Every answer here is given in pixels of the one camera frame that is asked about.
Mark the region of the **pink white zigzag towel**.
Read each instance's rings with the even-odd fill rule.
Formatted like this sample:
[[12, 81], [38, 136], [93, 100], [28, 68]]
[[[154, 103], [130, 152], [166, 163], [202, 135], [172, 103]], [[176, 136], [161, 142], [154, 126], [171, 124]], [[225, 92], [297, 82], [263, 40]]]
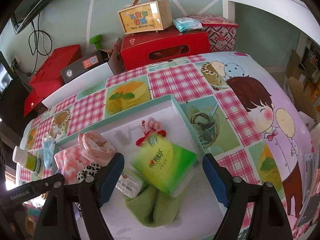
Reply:
[[87, 177], [87, 167], [92, 161], [82, 154], [82, 147], [74, 145], [54, 155], [57, 169], [65, 178], [65, 185], [77, 184]]

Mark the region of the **blue surgical face mask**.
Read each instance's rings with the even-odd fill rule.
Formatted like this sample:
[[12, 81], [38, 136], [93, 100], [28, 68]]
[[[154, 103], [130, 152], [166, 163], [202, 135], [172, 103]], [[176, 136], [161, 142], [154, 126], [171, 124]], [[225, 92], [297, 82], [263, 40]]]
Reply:
[[42, 148], [43, 148], [43, 161], [45, 168], [50, 168], [53, 163], [55, 138], [46, 132], [42, 137]]

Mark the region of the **leopard print scrunchie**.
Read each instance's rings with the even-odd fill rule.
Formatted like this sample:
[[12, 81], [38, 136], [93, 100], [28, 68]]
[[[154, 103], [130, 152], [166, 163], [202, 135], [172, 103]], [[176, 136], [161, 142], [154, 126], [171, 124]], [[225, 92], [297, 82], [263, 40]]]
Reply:
[[87, 166], [85, 166], [81, 171], [77, 174], [77, 180], [78, 183], [85, 180], [88, 176], [95, 177], [95, 175], [99, 172], [99, 170], [102, 168], [101, 165], [97, 163], [91, 163]]

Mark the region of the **large green tissue pack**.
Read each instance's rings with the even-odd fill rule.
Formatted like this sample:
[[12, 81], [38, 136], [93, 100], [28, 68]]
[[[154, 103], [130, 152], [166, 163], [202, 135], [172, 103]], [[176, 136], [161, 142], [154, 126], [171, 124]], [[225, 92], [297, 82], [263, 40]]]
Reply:
[[198, 164], [195, 153], [157, 134], [150, 135], [131, 159], [136, 171], [172, 198], [186, 188]]

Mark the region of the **pink lace fabric bundle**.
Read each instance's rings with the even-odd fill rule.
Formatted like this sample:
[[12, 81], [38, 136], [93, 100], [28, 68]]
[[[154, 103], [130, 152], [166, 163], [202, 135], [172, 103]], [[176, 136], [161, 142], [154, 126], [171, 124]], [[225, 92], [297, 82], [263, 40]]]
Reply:
[[96, 131], [79, 133], [78, 143], [81, 154], [100, 166], [107, 166], [116, 153], [116, 148]]

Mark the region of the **green cloth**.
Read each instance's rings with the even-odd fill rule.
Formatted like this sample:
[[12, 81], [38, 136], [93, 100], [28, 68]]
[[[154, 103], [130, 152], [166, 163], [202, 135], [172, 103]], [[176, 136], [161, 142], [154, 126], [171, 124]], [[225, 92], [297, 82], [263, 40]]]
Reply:
[[177, 198], [171, 198], [149, 185], [136, 198], [125, 196], [125, 205], [142, 225], [156, 228], [175, 220], [187, 191], [185, 189]]

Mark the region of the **red pink knitted flower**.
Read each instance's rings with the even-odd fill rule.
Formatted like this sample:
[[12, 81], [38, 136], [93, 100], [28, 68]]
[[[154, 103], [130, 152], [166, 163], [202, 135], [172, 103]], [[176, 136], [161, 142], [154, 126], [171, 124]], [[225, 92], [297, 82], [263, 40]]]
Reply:
[[152, 134], [157, 134], [162, 137], [166, 137], [167, 135], [167, 132], [163, 129], [162, 122], [157, 121], [153, 117], [142, 120], [139, 128], [144, 133], [144, 136], [136, 141], [136, 146], [138, 147], [142, 146], [144, 141]]

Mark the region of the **small green tissue pack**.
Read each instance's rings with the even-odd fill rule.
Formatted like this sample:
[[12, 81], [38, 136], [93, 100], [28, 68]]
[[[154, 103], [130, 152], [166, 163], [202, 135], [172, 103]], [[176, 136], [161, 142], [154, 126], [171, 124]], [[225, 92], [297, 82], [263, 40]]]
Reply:
[[116, 188], [125, 196], [136, 198], [145, 188], [148, 182], [137, 172], [124, 168], [116, 184]]

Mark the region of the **teal embossed plastic box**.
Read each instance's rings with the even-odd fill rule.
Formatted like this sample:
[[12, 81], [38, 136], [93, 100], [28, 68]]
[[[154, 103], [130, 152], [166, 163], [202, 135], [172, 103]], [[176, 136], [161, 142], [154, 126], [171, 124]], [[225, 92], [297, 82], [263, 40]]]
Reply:
[[23, 206], [25, 207], [27, 214], [30, 215], [31, 217], [33, 217], [33, 220], [35, 222], [37, 222], [37, 220], [40, 216], [41, 210], [39, 208], [34, 207], [33, 205], [29, 205], [27, 203], [23, 203]]

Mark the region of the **white pill bottle green label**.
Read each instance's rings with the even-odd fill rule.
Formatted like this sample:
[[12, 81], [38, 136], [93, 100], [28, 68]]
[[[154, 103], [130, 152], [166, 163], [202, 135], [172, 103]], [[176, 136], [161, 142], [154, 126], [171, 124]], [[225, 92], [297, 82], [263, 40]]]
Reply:
[[39, 173], [40, 171], [41, 159], [18, 146], [15, 146], [13, 150], [12, 160], [30, 172]]

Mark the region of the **teal shallow cardboard tray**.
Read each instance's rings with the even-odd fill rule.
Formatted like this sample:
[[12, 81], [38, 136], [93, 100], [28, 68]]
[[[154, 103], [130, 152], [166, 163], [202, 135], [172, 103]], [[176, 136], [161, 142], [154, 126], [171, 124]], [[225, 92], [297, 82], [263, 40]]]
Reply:
[[[150, 139], [146, 146], [135, 142], [143, 133], [138, 125], [149, 117], [163, 123], [164, 139]], [[168, 197], [184, 195], [172, 223], [156, 228], [144, 226], [125, 206], [115, 190], [102, 214], [114, 239], [212, 238], [223, 217], [216, 196], [202, 169], [204, 149], [184, 108], [165, 95], [109, 116], [86, 127], [110, 140], [124, 155], [125, 167], [141, 173]]]

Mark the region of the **smartphone on stand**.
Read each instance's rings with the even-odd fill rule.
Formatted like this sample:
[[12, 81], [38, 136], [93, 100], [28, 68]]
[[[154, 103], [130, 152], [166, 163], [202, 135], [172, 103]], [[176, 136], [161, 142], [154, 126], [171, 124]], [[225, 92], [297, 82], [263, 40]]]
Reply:
[[303, 208], [296, 222], [296, 227], [300, 227], [310, 222], [319, 205], [319, 196], [313, 193], [319, 166], [319, 153], [304, 155], [304, 187], [303, 187]]

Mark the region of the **colourful patterned tablecloth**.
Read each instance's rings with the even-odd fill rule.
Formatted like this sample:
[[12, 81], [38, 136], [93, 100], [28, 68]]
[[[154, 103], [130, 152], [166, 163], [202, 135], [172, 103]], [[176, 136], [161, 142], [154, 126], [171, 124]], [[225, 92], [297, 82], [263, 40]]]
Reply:
[[109, 116], [165, 95], [184, 108], [204, 149], [232, 175], [274, 183], [294, 239], [303, 208], [304, 155], [311, 135], [290, 98], [249, 55], [235, 51], [180, 57], [109, 77], [32, 120], [21, 147], [38, 154], [53, 131], [61, 142]]

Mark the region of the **black cabinet with monitor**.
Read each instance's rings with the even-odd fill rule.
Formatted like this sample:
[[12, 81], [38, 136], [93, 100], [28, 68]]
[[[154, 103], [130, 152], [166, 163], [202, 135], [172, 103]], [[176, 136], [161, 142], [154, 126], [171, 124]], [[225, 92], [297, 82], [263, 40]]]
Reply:
[[1, 52], [1, 123], [20, 137], [33, 115], [24, 117], [24, 102], [29, 91], [11, 70]]

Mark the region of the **red open gift bag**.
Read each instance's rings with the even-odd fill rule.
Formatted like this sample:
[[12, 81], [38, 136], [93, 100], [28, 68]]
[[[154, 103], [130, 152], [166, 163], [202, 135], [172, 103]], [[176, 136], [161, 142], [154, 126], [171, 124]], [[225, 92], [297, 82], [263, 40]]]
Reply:
[[79, 44], [56, 48], [29, 81], [31, 92], [24, 102], [23, 115], [27, 116], [57, 89], [64, 85], [61, 70], [82, 58]]

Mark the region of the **black box with QR label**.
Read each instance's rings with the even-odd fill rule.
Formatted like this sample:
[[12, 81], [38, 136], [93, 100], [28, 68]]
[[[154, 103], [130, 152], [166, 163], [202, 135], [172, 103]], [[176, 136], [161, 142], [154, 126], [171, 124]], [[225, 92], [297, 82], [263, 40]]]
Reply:
[[63, 68], [60, 73], [64, 84], [71, 82], [85, 72], [107, 62], [110, 59], [110, 53], [111, 51], [109, 50], [99, 49], [86, 54], [82, 58]]

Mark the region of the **red patterned gift box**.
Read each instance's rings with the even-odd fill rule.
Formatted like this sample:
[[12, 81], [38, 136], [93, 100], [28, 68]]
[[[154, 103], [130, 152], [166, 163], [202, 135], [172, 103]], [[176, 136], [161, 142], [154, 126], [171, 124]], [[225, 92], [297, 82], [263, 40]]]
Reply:
[[200, 21], [207, 32], [211, 51], [231, 51], [235, 49], [236, 31], [239, 25], [222, 16], [213, 14], [187, 15]]

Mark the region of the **green dumbbell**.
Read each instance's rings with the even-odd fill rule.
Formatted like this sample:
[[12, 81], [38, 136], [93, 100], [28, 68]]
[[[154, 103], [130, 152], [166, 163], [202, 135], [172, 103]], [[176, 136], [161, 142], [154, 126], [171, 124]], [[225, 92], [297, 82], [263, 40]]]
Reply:
[[92, 38], [89, 39], [90, 44], [95, 45], [97, 50], [103, 49], [102, 45], [103, 36], [101, 34], [95, 35]]

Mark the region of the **red gift box with window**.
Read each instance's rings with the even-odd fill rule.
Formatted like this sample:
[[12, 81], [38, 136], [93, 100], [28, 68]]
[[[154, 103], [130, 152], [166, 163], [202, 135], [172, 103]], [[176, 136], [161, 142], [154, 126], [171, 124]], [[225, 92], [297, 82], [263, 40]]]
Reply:
[[173, 25], [163, 31], [124, 35], [119, 48], [126, 70], [211, 52], [207, 32], [198, 29], [181, 33]]

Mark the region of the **blue wet wipes pack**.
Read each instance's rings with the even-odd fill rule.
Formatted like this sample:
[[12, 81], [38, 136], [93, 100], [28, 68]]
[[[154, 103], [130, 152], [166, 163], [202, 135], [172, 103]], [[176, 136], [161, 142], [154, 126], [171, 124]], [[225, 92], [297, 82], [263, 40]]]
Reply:
[[180, 33], [202, 29], [202, 24], [199, 20], [189, 17], [176, 18], [173, 20], [173, 25]]

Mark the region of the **white shelf desk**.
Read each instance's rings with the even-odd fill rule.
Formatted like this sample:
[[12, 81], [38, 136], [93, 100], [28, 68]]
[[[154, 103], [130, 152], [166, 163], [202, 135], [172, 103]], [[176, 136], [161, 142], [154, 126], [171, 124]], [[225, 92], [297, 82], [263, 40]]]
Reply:
[[269, 73], [284, 74], [292, 51], [319, 44], [319, 23], [301, 0], [222, 0], [223, 16], [239, 25], [235, 49]]

